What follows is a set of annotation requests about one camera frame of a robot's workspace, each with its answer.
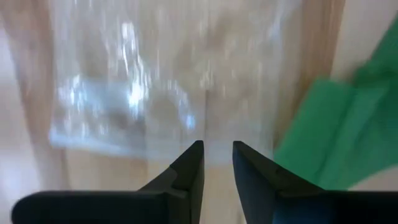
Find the wood grain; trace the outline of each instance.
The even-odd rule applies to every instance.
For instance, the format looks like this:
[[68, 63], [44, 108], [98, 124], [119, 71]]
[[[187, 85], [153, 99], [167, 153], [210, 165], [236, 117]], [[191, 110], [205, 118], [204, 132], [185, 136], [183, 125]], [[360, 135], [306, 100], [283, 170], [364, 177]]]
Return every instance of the wood grain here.
[[52, 112], [53, 63], [46, 1], [2, 0], [0, 4], [41, 181], [47, 189], [67, 189], [64, 152], [53, 150], [47, 137]]
[[27, 129], [15, 65], [0, 21], [0, 222], [20, 198], [42, 188]]
[[297, 57], [287, 55], [282, 67], [279, 112], [275, 124], [276, 146], [290, 126], [312, 82], [331, 73], [344, 6], [345, 0], [304, 0], [300, 15], [296, 15], [296, 18], [301, 18], [300, 22], [292, 21], [296, 28], [301, 25], [301, 44], [292, 41], [296, 36], [287, 35], [285, 45], [289, 50], [286, 52], [300, 54], [300, 61], [297, 61]]
[[147, 182], [145, 160], [70, 149], [68, 181], [76, 190], [138, 190]]
[[349, 80], [377, 47], [398, 11], [396, 0], [349, 0], [336, 46], [331, 78]]
[[303, 2], [302, 61], [295, 94], [296, 110], [314, 79], [330, 75], [344, 5], [345, 0]]

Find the wooden surface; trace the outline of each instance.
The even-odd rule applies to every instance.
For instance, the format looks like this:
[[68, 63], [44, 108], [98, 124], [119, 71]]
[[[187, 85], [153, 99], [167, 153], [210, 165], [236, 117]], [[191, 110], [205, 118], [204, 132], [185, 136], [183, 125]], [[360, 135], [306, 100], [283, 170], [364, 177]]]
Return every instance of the wooden surface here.
[[[292, 19], [288, 21], [284, 44], [290, 54], [284, 56], [282, 66], [279, 118], [275, 124], [277, 140], [282, 138], [313, 79], [329, 73], [336, 77], [349, 74], [346, 71], [369, 56], [370, 49], [374, 48], [398, 9], [395, 0], [366, 0], [363, 5], [362, 0], [345, 1], [303, 0], [303, 5], [292, 13]], [[375, 25], [364, 25], [367, 22], [360, 22], [364, 17], [375, 21]], [[18, 127], [17, 131], [8, 133], [12, 136], [3, 135], [7, 137], [1, 138], [2, 146], [7, 147], [0, 149], [0, 155], [12, 155], [12, 160], [0, 163], [0, 207], [4, 208], [0, 212], [0, 221], [7, 219], [7, 209], [16, 198], [36, 189], [135, 190], [167, 166], [170, 161], [153, 163], [51, 148], [47, 140], [53, 94], [52, 32], [48, 7], [45, 1], [0, 0], [0, 18], [0, 67], [8, 68], [2, 73], [8, 75], [7, 85], [13, 89], [1, 91], [4, 91], [3, 95], [15, 96], [12, 101], [4, 102], [10, 105], [9, 111], [15, 112], [11, 118], [0, 113], [2, 121], [9, 121], [4, 123], [7, 126], [2, 127], [2, 131], [7, 131], [7, 127]], [[352, 31], [352, 26], [356, 26], [355, 31]], [[3, 56], [9, 55], [5, 50], [8, 48], [11, 60]], [[21, 89], [20, 95], [16, 91], [17, 84]], [[12, 138], [15, 136], [18, 136], [18, 141]], [[20, 151], [8, 154], [11, 147]], [[17, 196], [9, 199], [14, 194], [5, 186], [18, 184], [19, 180], [5, 176], [18, 177], [14, 174], [17, 168], [25, 169], [31, 179], [24, 182], [25, 190], [18, 191]], [[232, 171], [231, 164], [207, 168], [202, 223], [243, 222]], [[381, 178], [388, 180], [386, 174]], [[380, 179], [364, 180], [358, 189], [383, 188], [377, 183]]]

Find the green paper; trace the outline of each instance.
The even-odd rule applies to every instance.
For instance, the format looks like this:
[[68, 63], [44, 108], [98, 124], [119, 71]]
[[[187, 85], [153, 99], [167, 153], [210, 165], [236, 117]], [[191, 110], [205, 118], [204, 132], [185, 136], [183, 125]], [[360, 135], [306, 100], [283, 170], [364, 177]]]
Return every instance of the green paper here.
[[324, 189], [352, 187], [398, 164], [398, 21], [351, 85], [317, 80], [276, 163]]

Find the transparent plastic wrap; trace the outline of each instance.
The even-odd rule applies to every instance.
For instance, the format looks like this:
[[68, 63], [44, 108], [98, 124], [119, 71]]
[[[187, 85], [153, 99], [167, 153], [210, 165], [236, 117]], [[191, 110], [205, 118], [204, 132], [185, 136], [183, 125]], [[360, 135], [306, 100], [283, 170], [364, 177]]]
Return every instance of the transparent plastic wrap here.
[[52, 1], [52, 144], [175, 158], [272, 147], [281, 27], [299, 0]]

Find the light wood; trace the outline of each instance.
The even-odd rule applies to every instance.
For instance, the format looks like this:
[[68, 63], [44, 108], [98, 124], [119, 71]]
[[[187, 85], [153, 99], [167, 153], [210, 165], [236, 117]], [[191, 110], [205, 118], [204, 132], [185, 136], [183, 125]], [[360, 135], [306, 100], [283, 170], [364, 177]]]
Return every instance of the light wood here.
[[301, 71], [295, 110], [314, 79], [329, 77], [346, 0], [303, 2]]
[[350, 190], [396, 191], [398, 189], [397, 175], [398, 166], [392, 166], [360, 181]]
[[[292, 18], [283, 30], [286, 34], [283, 43], [288, 54], [284, 56], [277, 97], [276, 141], [283, 138], [311, 82], [319, 75], [327, 76], [330, 73], [333, 78], [345, 79], [353, 66], [369, 57], [397, 9], [395, 0], [303, 0], [302, 5], [292, 12]], [[136, 190], [168, 166], [172, 159], [157, 162], [145, 160], [145, 156], [162, 150], [159, 143], [148, 138], [149, 135], [142, 142], [142, 159], [53, 149], [47, 140], [53, 95], [53, 43], [49, 10], [45, 1], [0, 0], [0, 13], [8, 35], [8, 44], [0, 44], [0, 47], [9, 45], [12, 54], [12, 63], [2, 56], [0, 65], [8, 63], [16, 68], [15, 71], [8, 72], [11, 84], [7, 86], [6, 92], [15, 96], [11, 100], [15, 103], [12, 108], [16, 112], [11, 114], [12, 118], [7, 118], [7, 124], [18, 127], [17, 131], [3, 135], [5, 138], [0, 142], [2, 145], [11, 142], [15, 144], [13, 148], [21, 149], [10, 154], [7, 151], [7, 155], [15, 159], [14, 162], [0, 162], [0, 207], [3, 204], [8, 206], [1, 210], [0, 221], [2, 218], [8, 219], [7, 210], [13, 200], [38, 189]], [[21, 88], [20, 96], [15, 90], [17, 84]], [[196, 93], [197, 104], [203, 105], [204, 110], [209, 106], [208, 94]], [[151, 129], [148, 121], [144, 120], [140, 125], [142, 133], [155, 135], [154, 128]], [[197, 138], [206, 139], [206, 128], [203, 125], [199, 129]], [[11, 135], [18, 136], [18, 141]], [[181, 134], [175, 145], [169, 145], [167, 149], [178, 148], [181, 153], [187, 148], [183, 144], [186, 138], [188, 137]], [[13, 183], [5, 176], [17, 169], [23, 169], [29, 180], [24, 185], [18, 184], [26, 187], [26, 190], [13, 196], [5, 191], [5, 186]], [[202, 223], [243, 223], [230, 158], [226, 164], [207, 166], [205, 172]], [[396, 169], [389, 175], [395, 176]], [[383, 181], [378, 177], [365, 180], [365, 184], [361, 183], [354, 189], [383, 189], [390, 177], [387, 178], [385, 174], [381, 174], [381, 177]]]
[[347, 0], [331, 77], [349, 80], [377, 47], [398, 11], [396, 0]]
[[20, 198], [42, 188], [34, 148], [24, 116], [15, 65], [0, 21], [0, 222]]

